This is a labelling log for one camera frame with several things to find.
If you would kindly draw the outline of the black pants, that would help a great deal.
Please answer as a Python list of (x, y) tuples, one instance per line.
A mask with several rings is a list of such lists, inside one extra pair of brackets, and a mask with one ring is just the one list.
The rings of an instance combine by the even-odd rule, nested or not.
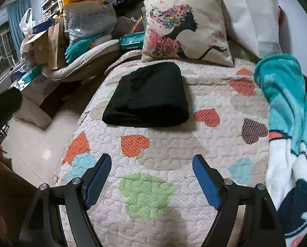
[(181, 70), (164, 62), (121, 77), (102, 121), (123, 127), (174, 127), (187, 122), (189, 115)]

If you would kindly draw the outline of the flat cardboard piece on floor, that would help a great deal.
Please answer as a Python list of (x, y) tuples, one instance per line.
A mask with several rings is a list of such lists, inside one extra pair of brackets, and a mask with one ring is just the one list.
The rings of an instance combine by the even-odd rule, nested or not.
[(41, 129), (46, 129), (52, 123), (52, 118), (47, 113), (33, 101), (25, 97), (22, 97), (19, 110), (15, 111), (12, 116), (16, 121), (24, 120)]

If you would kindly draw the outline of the teal cartoon fleece blanket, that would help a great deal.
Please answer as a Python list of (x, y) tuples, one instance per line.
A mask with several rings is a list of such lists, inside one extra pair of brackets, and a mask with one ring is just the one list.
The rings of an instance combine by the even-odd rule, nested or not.
[(265, 185), (277, 209), (287, 246), (307, 234), (307, 94), (297, 59), (265, 57), (254, 79), (269, 103), (269, 161)]

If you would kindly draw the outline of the brown cardboard box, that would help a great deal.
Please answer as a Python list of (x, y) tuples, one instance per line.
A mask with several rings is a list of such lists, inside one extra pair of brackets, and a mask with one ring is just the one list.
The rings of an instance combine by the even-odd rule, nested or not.
[(44, 64), (50, 70), (59, 70), (66, 66), (67, 46), (64, 19), (55, 18), (35, 26), (33, 33), (21, 43), (20, 53), (36, 65)]

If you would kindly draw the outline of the white plastic bag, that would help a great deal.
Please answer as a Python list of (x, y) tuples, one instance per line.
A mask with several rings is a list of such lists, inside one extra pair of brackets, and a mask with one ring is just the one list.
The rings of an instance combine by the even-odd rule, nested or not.
[(32, 8), (28, 8), (25, 14), (23, 15), (20, 23), (19, 28), (23, 35), (29, 36), (32, 34), (33, 28), (37, 25), (36, 21), (33, 19), (33, 12)]

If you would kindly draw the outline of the blue curtain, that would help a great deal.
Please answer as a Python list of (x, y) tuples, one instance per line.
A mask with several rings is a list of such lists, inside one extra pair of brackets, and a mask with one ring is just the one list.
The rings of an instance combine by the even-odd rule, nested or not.
[(20, 47), (25, 36), (21, 31), (19, 24), (23, 15), (31, 7), (31, 0), (15, 0), (9, 3), (7, 8), (9, 29), (12, 42), (15, 48), (17, 59), (21, 58)]

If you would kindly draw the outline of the beige padded chair cushion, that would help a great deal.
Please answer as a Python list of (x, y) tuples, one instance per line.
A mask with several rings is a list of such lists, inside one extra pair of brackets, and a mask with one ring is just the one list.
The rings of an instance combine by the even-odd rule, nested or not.
[(41, 69), (44, 77), (55, 82), (76, 82), (102, 75), (120, 57), (118, 40), (109, 40), (79, 56), (70, 65), (51, 70), (47, 65)]

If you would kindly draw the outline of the heart patterned quilt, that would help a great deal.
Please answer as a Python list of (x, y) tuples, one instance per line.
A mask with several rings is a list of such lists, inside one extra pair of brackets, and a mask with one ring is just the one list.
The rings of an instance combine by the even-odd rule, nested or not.
[(231, 68), (176, 60), (189, 120), (170, 128), (115, 127), (102, 120), (120, 79), (143, 66), (121, 57), (105, 72), (51, 180), (81, 177), (107, 153), (112, 169), (88, 212), (104, 246), (200, 246), (216, 216), (192, 170), (201, 154), (238, 185), (265, 181), (269, 105), (254, 81), (255, 64)]

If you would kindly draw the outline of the white shelf unit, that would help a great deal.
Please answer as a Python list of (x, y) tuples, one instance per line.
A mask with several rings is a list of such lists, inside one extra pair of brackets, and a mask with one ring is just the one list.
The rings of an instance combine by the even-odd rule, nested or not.
[(63, 0), (45, 0), (41, 5), (42, 19), (55, 19), (63, 12)]

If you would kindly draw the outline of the clear plastic bag bundle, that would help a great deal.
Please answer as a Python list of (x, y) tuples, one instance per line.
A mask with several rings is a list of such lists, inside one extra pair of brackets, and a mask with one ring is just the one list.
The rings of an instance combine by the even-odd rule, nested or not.
[(71, 45), (97, 34), (112, 32), (117, 24), (113, 5), (102, 0), (70, 3), (64, 13)]

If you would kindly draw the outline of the teal wipes package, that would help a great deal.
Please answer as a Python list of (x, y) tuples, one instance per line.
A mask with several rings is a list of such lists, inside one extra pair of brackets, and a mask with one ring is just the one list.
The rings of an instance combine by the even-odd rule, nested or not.
[(121, 50), (141, 50), (145, 39), (145, 32), (135, 32), (123, 35), (118, 39)]

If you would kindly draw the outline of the floral woman print cushion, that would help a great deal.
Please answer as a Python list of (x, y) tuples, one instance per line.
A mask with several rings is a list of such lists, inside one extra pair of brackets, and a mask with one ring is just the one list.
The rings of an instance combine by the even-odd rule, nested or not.
[(142, 61), (191, 59), (232, 67), (222, 0), (146, 0)]

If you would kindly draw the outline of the white pillow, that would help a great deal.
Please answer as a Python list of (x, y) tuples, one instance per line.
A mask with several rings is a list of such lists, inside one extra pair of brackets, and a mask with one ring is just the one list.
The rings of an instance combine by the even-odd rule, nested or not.
[(278, 0), (222, 0), (227, 35), (262, 59), (282, 52)]

